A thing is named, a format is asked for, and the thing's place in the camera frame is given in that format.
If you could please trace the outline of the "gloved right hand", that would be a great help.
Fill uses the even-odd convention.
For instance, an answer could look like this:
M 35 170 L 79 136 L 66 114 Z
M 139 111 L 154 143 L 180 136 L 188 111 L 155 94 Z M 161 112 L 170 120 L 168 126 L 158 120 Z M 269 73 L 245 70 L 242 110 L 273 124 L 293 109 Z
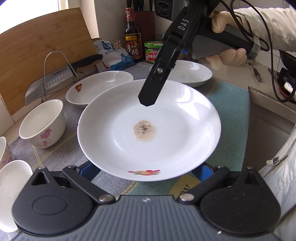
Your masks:
M 227 25 L 239 29 L 233 17 L 227 11 L 222 11 L 212 18 L 212 30 L 217 34 L 222 33 Z M 246 50 L 243 48 L 227 49 L 219 55 L 206 57 L 206 60 L 215 70 L 221 69 L 222 65 L 240 66 L 247 60 Z

